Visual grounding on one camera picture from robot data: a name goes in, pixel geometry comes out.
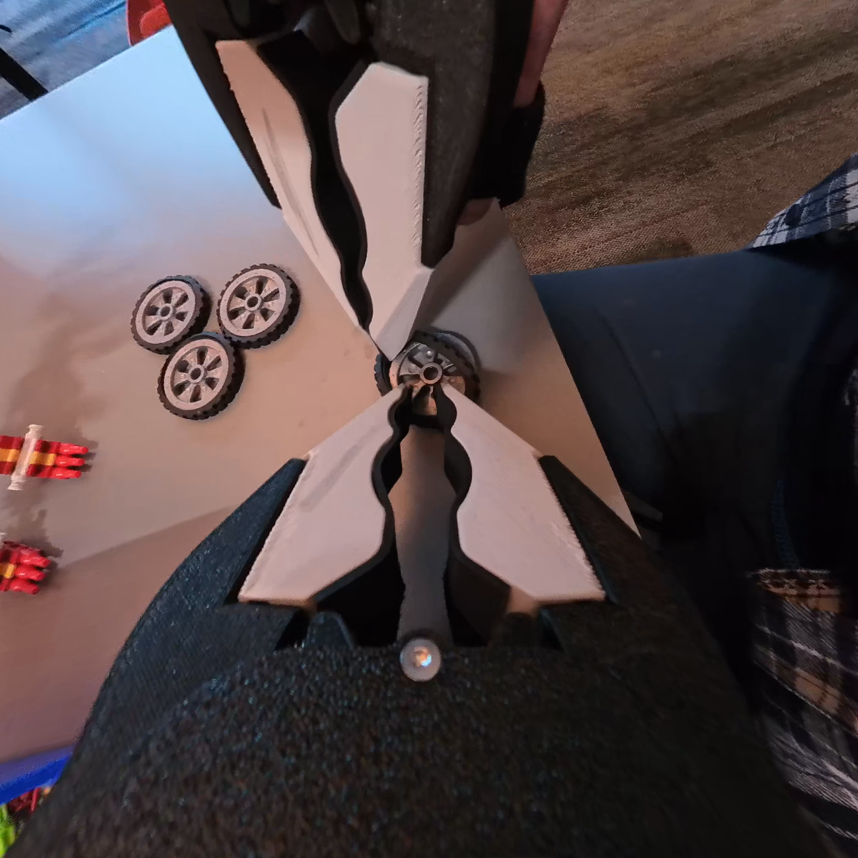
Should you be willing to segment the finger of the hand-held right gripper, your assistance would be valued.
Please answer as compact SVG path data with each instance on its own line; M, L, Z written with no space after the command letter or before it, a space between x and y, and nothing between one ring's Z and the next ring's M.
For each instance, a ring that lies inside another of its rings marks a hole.
M428 86L425 76L375 62L334 112L366 235L359 273L370 298L368 334L388 359L408 345L432 273L422 261Z
M251 42L219 40L215 49L284 220L349 319L388 357L381 330L371 327L366 220L342 164L335 121L370 65L358 62L332 96L311 97L307 107Z

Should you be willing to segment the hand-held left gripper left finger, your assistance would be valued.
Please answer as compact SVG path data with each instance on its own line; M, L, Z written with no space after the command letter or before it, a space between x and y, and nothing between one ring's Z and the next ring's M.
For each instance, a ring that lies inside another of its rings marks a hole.
M396 640L405 587L390 490L402 475L410 399L395 387L306 455L240 602L338 614L363 645Z

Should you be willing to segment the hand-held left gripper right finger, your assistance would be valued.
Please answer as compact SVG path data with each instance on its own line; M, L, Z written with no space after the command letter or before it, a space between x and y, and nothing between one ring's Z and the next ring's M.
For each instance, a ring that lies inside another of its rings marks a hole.
M487 645L510 615L605 602L542 454L452 388L436 388L451 508L445 602L453 638Z

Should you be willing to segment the grey toy wheel black tyre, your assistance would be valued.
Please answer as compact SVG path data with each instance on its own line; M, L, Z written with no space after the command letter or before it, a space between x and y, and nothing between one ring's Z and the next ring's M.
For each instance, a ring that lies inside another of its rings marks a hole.
M169 276L148 286L136 301L131 334L143 349L166 355L201 333L210 311L209 293L197 280L186 275Z
M240 349L261 349L279 340L298 315L301 294L294 279L271 264L236 273L216 302L220 331Z
M157 392L162 406L189 421L204 421L234 401L244 380L244 358L221 334L187 338L166 359Z
M401 384L408 387L412 391L413 425L430 430L440 427L433 398L438 386L451 387L474 402L479 400L475 353L451 331L415 331L394 359L377 355L373 375L381 395Z

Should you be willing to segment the person's right hand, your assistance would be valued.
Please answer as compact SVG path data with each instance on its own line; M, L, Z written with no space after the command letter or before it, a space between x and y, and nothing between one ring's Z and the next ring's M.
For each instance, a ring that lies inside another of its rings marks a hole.
M459 217L461 226L476 223L493 202L504 209L518 202L525 193L527 171L545 112L542 72L568 5L567 1L531 3L527 46L520 63L513 66L520 75L511 107L492 134L473 197Z

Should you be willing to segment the red plastic object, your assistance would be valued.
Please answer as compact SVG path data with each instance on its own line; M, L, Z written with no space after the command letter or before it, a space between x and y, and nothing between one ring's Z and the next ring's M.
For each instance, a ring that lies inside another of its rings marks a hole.
M164 1L127 1L125 20L130 46L172 25Z

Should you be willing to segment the person's dark trousers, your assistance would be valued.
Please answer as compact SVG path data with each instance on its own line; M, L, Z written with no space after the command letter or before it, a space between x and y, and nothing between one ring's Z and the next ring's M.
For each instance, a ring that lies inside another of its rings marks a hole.
M856 245L536 278L620 487L680 567L856 586Z

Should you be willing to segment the black metal rack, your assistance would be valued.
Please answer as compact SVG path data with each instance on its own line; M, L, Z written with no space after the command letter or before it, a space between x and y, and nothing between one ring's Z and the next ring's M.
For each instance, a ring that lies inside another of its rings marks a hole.
M48 90L3 48L0 50L1 77L27 101L44 97Z

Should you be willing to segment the colourful construction toy figure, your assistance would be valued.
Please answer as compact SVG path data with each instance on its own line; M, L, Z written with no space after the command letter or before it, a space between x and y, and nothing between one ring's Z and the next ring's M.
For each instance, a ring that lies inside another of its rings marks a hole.
M50 441L41 425L31 424L22 436L1 436L1 474L8 489L21 491L36 479L79 479L87 465L86 446ZM52 560L39 547L1 532L1 591L37 595Z

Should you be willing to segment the person's plaid shirt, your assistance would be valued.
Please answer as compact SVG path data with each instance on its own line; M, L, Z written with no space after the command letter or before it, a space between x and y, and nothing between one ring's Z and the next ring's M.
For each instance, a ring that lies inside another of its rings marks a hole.
M774 567L747 574L757 697L776 761L835 856L856 856L856 153L754 250L851 256L852 295L754 387Z

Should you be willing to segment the blue plastic bin white tag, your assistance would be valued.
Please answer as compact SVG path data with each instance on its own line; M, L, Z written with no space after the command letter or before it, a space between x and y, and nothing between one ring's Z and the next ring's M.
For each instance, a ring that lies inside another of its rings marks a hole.
M1 805L39 787L55 787L74 745L35 753L1 764Z

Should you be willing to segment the pile of colourful construction pieces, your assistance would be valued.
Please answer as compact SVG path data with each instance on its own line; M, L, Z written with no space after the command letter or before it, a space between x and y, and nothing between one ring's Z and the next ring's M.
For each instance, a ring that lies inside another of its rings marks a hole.
M2 857L16 842L24 825L30 820L51 790L50 786L34 788L1 805L0 854Z

